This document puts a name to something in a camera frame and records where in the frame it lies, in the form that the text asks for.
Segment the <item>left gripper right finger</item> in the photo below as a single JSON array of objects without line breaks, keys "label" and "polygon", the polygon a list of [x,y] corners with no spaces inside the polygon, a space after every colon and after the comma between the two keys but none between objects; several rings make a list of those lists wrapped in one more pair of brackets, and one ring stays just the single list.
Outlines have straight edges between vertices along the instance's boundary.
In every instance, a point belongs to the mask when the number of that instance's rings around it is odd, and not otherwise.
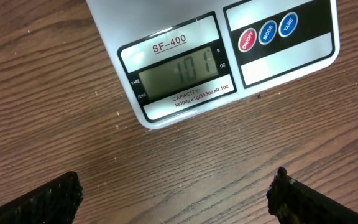
[{"label": "left gripper right finger", "polygon": [[358,213],[287,175],[279,167],[266,194],[281,224],[358,224]]}]

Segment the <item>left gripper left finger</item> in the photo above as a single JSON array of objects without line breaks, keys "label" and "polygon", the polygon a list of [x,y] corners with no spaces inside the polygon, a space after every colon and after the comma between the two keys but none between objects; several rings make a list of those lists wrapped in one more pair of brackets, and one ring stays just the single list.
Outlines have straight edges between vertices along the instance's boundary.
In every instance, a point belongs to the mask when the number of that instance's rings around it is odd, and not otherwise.
[{"label": "left gripper left finger", "polygon": [[0,206],[0,224],[72,224],[82,201],[78,174],[69,171]]}]

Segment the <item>white digital kitchen scale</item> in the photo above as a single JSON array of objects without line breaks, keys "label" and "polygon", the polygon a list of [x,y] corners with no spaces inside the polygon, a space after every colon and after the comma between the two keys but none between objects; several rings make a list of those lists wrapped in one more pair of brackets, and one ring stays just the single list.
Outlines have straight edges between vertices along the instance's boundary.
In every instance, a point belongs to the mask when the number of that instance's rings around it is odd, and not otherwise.
[{"label": "white digital kitchen scale", "polygon": [[86,0],[141,125],[160,129],[331,65],[336,0]]}]

